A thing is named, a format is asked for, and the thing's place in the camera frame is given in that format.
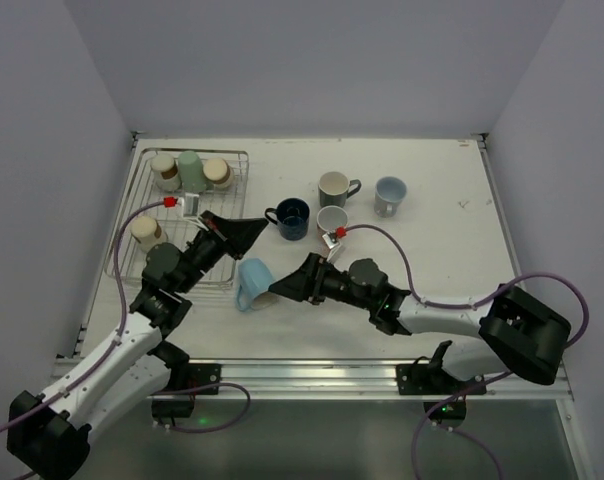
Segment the grey mug cream inside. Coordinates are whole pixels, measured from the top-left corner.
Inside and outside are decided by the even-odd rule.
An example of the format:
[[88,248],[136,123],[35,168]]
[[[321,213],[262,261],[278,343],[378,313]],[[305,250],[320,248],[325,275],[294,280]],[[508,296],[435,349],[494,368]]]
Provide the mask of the grey mug cream inside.
[[341,172],[324,173],[318,181],[318,198],[321,208],[337,206],[343,208],[347,200],[362,187],[359,179],[349,179]]

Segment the pink dotted mug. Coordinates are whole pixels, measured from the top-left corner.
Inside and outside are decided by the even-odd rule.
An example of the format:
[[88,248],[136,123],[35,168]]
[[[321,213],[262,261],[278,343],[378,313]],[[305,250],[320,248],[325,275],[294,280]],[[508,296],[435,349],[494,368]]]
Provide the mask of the pink dotted mug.
[[348,213],[342,207],[336,205],[322,207],[316,215],[318,237],[321,238],[326,233],[333,232],[337,228],[346,227],[348,222]]

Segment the dark navy mug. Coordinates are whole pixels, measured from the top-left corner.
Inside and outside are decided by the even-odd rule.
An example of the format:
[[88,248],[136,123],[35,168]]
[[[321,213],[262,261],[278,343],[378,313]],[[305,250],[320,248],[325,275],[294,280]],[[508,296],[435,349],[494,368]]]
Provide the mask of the dark navy mug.
[[277,227],[285,240],[298,241],[307,235],[310,207],[302,199],[284,199],[276,207],[267,208],[264,216]]

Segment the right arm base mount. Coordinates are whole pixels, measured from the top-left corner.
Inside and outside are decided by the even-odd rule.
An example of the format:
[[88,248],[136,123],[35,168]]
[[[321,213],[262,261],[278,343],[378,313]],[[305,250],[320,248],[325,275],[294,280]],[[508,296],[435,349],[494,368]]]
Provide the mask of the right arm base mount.
[[[452,341],[441,342],[431,358],[420,356],[410,363],[395,366],[395,380],[399,395],[448,397],[466,388],[475,387],[471,395],[484,395],[485,386],[480,386],[478,380],[460,381],[446,373],[443,368],[444,354],[452,345]],[[432,422],[440,426],[458,427],[466,418],[467,403],[465,395],[458,395],[455,402],[438,407],[428,415]]]

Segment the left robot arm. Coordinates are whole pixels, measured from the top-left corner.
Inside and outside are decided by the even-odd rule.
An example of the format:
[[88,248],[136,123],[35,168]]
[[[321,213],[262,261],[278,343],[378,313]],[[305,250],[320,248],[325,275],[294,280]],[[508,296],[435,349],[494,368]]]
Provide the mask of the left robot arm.
[[102,428],[183,379],[188,355],[168,342],[192,304],[188,293],[223,257],[240,260],[267,226],[204,211],[186,249],[163,242],[146,254],[141,289],[123,301],[114,330],[87,357],[38,394],[9,406],[7,450],[43,479],[70,479]]

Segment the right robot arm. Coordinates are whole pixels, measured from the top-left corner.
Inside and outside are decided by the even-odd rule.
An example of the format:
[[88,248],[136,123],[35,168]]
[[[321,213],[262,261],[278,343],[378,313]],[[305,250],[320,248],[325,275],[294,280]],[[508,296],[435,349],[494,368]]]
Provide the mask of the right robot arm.
[[418,301],[411,291],[393,286],[371,258],[356,260],[340,271],[311,253],[269,290],[297,302],[318,305],[330,299],[360,308],[387,335],[466,336],[469,343],[446,342],[435,356],[436,368],[460,382],[510,371],[529,382],[551,385],[571,331],[568,320],[516,286],[505,286],[477,307],[445,309],[432,301]]

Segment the grey blue mug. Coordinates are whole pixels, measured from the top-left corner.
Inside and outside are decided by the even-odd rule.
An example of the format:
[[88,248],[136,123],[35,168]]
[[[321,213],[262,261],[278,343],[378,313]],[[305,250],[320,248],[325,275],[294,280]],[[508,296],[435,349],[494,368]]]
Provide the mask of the grey blue mug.
[[407,186],[401,179],[382,177],[375,185],[374,212],[382,218],[395,216],[406,195]]

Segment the light blue mug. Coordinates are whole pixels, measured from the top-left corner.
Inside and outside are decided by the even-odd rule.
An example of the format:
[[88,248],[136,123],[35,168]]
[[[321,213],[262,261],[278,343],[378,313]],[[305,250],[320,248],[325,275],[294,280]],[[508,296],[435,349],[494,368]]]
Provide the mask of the light blue mug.
[[244,260],[238,266],[236,308],[240,312],[248,312],[263,310],[273,305],[277,297],[269,292],[269,287],[274,281],[273,274],[262,260]]

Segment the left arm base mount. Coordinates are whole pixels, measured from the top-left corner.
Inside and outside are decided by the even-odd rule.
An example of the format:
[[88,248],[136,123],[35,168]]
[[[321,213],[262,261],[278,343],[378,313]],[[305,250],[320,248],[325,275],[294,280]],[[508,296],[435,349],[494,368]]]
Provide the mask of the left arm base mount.
[[186,390],[217,383],[221,379],[222,365],[218,363],[188,363],[177,374],[172,373],[169,383],[154,396],[151,414],[157,421],[189,418],[195,408],[194,393],[171,397],[168,392]]

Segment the mint green cup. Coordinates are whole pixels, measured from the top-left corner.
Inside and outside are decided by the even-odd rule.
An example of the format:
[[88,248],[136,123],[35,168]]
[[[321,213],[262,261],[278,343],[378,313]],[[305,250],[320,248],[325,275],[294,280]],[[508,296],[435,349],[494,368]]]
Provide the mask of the mint green cup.
[[204,174],[203,160],[195,151],[180,153],[177,157],[177,167],[184,192],[201,194],[213,188]]

